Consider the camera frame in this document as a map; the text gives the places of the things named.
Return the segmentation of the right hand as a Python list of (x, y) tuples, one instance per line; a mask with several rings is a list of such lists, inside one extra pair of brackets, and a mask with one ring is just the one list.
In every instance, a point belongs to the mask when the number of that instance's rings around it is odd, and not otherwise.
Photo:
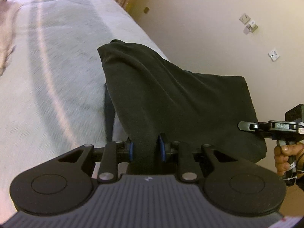
[(301, 155), (303, 155), (303, 143), (298, 142), (295, 145), (276, 146), (274, 148), (274, 159), (277, 174), (281, 177), (285, 174), (290, 166), (288, 160), (291, 156), (296, 156), (298, 168), (302, 169), (303, 157), (299, 159)]

